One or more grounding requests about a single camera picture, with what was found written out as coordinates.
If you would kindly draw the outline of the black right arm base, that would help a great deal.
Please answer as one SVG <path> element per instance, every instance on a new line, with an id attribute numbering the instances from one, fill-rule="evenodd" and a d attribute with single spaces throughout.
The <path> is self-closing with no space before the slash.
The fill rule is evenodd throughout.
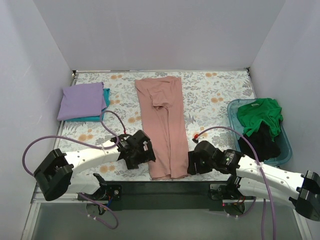
<path id="1" fill-rule="evenodd" d="M 212 200 L 243 200 L 244 198 L 253 200 L 251 195 L 244 195 L 240 187 L 244 186 L 242 177 L 231 175 L 226 181 L 214 181 L 208 184 L 208 196 Z"/>

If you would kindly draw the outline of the pink t-shirt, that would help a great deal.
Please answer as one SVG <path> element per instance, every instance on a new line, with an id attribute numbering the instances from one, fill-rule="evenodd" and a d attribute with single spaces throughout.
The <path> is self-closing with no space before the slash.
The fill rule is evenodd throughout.
<path id="1" fill-rule="evenodd" d="M 151 179 L 186 177 L 189 145 L 181 78 L 144 78 L 135 81 L 135 88 L 142 129 L 150 138 L 155 155 L 155 161 L 148 163 Z"/>

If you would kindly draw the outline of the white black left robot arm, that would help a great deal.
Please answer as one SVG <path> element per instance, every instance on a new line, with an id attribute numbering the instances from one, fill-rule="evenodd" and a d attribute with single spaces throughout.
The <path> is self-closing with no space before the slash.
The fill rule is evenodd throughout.
<path id="1" fill-rule="evenodd" d="M 77 194 L 78 200 L 90 198 L 108 201 L 121 197 L 120 186 L 112 186 L 98 173 L 80 173 L 106 163 L 123 160 L 128 170 L 156 160 L 150 138 L 142 131 L 121 134 L 93 148 L 73 152 L 52 150 L 38 168 L 34 178 L 46 201 L 54 201 L 65 193 Z"/>

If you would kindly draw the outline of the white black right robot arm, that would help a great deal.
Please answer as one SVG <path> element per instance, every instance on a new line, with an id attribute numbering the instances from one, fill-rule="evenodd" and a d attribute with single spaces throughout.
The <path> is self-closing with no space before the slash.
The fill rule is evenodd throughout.
<path id="1" fill-rule="evenodd" d="M 229 176 L 224 183 L 211 185 L 212 195 L 221 200 L 256 197 L 287 205 L 301 216 L 320 220 L 320 176 L 285 171 L 264 163 L 256 163 L 249 156 L 214 147 L 208 141 L 198 143 L 188 152 L 189 175 L 216 170 Z"/>

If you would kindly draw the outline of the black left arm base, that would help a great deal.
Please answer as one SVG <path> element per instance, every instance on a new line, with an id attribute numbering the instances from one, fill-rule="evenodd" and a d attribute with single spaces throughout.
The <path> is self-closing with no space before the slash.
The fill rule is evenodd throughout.
<path id="1" fill-rule="evenodd" d="M 94 201 L 120 201 L 122 190 L 123 188 L 120 184 L 108 184 L 101 186 L 93 194 L 84 193 L 83 195 Z"/>

